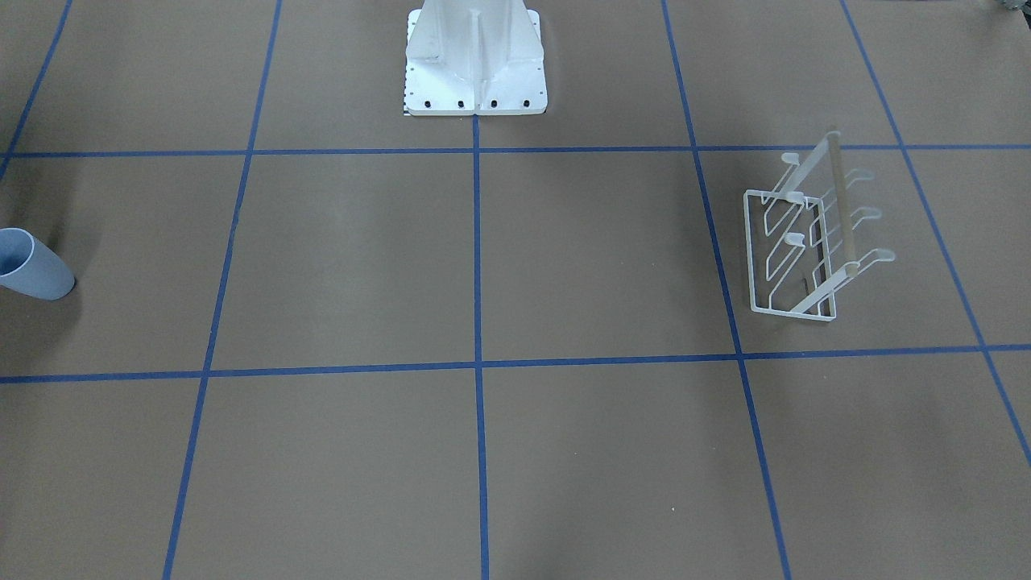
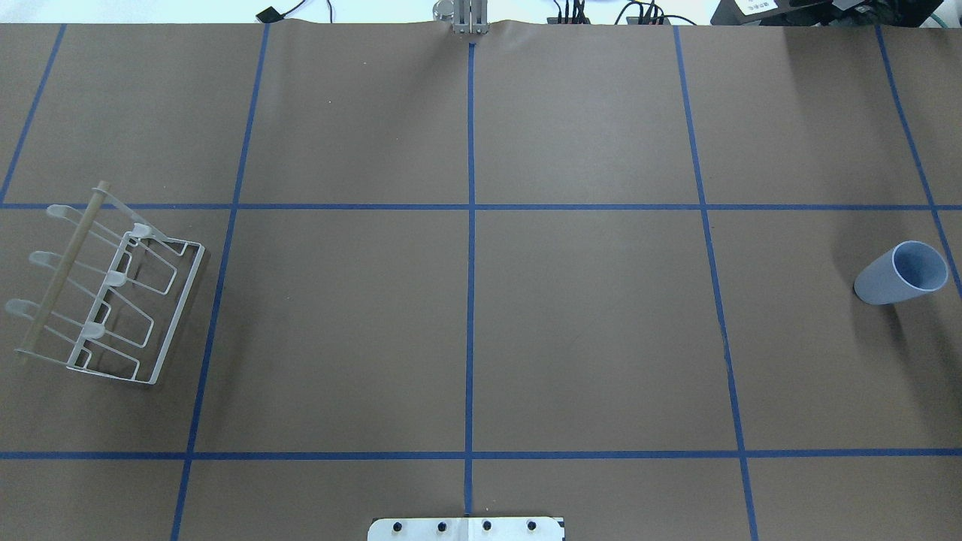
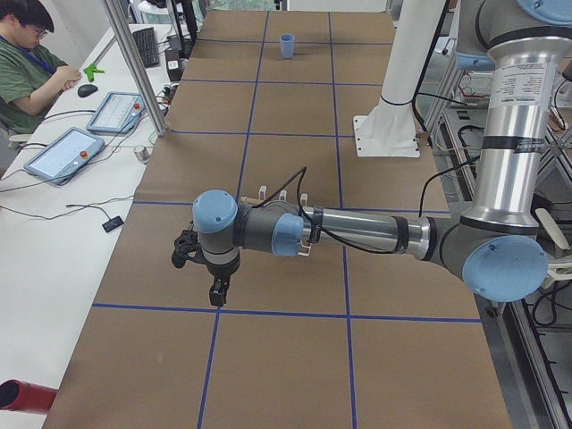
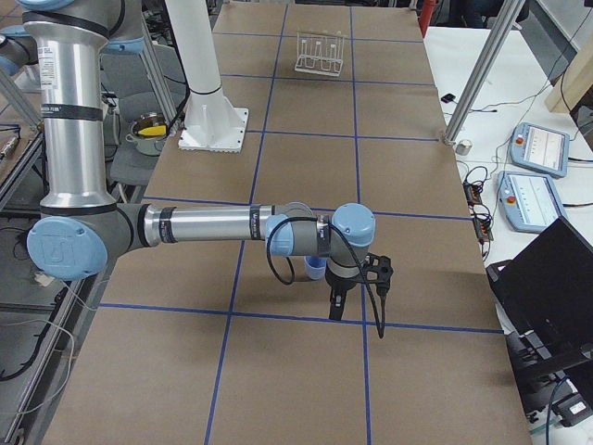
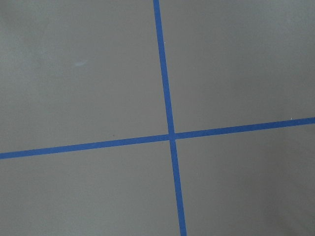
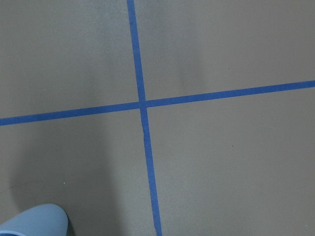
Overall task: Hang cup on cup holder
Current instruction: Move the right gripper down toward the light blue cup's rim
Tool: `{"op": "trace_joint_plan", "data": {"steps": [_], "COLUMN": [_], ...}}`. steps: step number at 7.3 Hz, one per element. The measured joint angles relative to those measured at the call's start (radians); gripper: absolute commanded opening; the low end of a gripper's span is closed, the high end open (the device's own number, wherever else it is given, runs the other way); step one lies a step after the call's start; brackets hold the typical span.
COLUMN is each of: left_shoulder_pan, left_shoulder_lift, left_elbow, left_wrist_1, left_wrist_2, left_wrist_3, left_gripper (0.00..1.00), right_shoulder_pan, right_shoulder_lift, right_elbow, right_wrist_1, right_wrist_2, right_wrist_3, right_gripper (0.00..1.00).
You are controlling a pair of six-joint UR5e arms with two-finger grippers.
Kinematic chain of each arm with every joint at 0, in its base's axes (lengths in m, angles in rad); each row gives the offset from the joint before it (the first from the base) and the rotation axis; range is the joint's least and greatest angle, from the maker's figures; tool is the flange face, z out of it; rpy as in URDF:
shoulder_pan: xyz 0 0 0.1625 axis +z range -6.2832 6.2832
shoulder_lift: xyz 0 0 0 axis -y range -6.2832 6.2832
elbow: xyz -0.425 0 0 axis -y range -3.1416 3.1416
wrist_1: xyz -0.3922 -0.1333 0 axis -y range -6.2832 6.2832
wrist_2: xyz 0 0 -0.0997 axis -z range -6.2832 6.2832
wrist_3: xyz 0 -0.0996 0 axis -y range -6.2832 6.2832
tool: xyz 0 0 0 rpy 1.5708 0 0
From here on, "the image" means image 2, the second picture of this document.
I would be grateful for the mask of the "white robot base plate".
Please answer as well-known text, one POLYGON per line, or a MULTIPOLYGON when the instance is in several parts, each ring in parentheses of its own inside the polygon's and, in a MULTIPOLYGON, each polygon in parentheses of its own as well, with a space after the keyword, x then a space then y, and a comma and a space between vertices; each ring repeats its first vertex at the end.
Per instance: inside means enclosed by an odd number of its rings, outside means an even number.
POLYGON ((564 540, 564 519, 549 516, 377 519, 368 540, 564 540))

